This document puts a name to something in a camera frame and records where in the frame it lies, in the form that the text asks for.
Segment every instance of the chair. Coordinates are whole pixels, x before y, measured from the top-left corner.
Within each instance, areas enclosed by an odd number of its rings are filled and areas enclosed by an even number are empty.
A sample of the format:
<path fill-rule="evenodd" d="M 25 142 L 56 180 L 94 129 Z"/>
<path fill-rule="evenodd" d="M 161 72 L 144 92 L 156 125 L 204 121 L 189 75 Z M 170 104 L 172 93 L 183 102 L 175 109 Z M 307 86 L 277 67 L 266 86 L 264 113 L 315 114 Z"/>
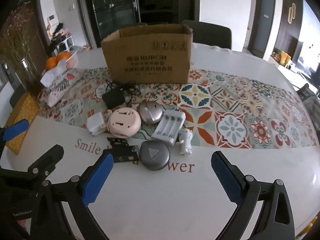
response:
<path fill-rule="evenodd" d="M 303 102 L 313 126 L 315 127 L 318 140 L 320 142 L 320 101 L 314 92 L 309 89 L 309 84 L 306 83 L 297 91 L 301 101 Z"/>
<path fill-rule="evenodd" d="M 19 101 L 20 97 L 22 97 L 22 95 L 25 92 L 26 92 L 26 90 L 24 89 L 24 87 L 22 85 L 19 85 L 17 87 L 17 89 L 15 90 L 15 92 L 13 93 L 13 95 L 10 97 L 10 100 L 9 100 L 9 103 L 10 103 L 12 108 L 15 107 L 15 105 Z"/>
<path fill-rule="evenodd" d="M 183 20 L 181 23 L 192 28 L 194 42 L 231 49 L 232 38 L 229 28 L 192 20 Z"/>

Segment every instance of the screw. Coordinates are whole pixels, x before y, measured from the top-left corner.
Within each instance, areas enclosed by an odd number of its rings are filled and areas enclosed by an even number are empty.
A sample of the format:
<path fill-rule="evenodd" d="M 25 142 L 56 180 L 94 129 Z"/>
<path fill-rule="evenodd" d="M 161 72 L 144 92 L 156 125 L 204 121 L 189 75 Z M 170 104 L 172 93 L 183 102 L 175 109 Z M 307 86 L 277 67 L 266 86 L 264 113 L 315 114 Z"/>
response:
<path fill-rule="evenodd" d="M 247 181 L 253 181 L 254 180 L 254 177 L 252 177 L 251 175 L 247 175 L 247 176 L 245 176 L 245 179 L 247 180 Z"/>
<path fill-rule="evenodd" d="M 280 180 L 280 179 L 277 179 L 277 180 L 276 180 L 276 183 L 277 183 L 279 186 L 282 186 L 282 185 L 283 185 L 283 181 Z"/>
<path fill-rule="evenodd" d="M 72 182 L 77 182 L 79 179 L 80 179 L 79 176 L 72 176 L 72 177 L 71 177 L 71 181 L 72 181 Z"/>
<path fill-rule="evenodd" d="M 44 181 L 42 181 L 42 183 L 41 183 L 41 185 L 42 186 L 47 186 L 49 184 L 49 181 L 48 180 L 44 180 Z"/>

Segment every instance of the small white toy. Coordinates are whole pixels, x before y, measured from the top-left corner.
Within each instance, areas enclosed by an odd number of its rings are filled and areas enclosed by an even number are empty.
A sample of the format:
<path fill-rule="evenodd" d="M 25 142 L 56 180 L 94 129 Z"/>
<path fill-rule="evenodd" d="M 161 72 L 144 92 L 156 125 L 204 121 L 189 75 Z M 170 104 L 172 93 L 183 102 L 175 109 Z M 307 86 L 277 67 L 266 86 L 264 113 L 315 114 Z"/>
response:
<path fill-rule="evenodd" d="M 177 144 L 181 144 L 180 154 L 190 155 L 191 152 L 191 139 L 193 137 L 193 133 L 190 129 L 184 128 L 179 131 L 179 142 Z"/>
<path fill-rule="evenodd" d="M 104 122 L 101 112 L 96 113 L 87 119 L 87 128 L 93 136 L 102 134 L 107 130 L 107 124 Z"/>

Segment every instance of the white figurine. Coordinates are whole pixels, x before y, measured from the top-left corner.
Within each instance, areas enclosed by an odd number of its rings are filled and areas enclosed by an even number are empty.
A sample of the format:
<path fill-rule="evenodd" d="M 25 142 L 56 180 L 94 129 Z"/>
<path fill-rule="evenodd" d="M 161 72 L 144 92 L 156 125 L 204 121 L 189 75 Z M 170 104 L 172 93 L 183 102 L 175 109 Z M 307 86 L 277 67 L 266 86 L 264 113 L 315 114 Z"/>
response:
<path fill-rule="evenodd" d="M 177 144 L 181 144 L 180 154 L 190 155 L 191 152 L 191 139 L 193 137 L 193 133 L 191 130 L 184 128 L 179 131 L 179 142 Z"/>

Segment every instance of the silver round device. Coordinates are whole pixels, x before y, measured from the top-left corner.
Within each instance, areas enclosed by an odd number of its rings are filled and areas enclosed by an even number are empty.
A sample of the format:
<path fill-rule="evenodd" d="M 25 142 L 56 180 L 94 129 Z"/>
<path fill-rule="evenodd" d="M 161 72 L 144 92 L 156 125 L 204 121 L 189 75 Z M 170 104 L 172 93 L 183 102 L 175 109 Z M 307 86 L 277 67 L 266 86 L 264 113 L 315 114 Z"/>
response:
<path fill-rule="evenodd" d="M 163 116 L 161 105 L 152 101 L 142 101 L 138 105 L 137 111 L 143 122 L 146 124 L 158 123 Z"/>
<path fill-rule="evenodd" d="M 163 169 L 170 160 L 168 147 L 160 141 L 144 141 L 139 154 L 141 163 L 152 171 Z"/>

